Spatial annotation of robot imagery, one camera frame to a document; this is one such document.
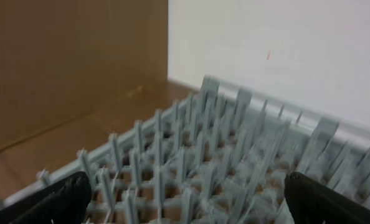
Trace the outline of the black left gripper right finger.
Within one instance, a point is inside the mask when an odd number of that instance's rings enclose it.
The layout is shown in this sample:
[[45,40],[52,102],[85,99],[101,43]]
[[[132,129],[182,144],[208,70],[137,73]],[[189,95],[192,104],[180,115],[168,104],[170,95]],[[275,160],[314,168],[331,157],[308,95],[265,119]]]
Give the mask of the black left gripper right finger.
[[295,224],[370,224],[370,210],[299,173],[285,176],[284,196]]

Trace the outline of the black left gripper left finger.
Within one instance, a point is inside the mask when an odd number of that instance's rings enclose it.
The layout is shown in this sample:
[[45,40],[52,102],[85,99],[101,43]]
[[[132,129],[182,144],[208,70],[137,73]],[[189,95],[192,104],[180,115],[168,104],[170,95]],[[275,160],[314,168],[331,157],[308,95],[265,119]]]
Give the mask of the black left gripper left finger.
[[78,171],[0,210],[0,223],[82,223],[91,198],[88,175]]

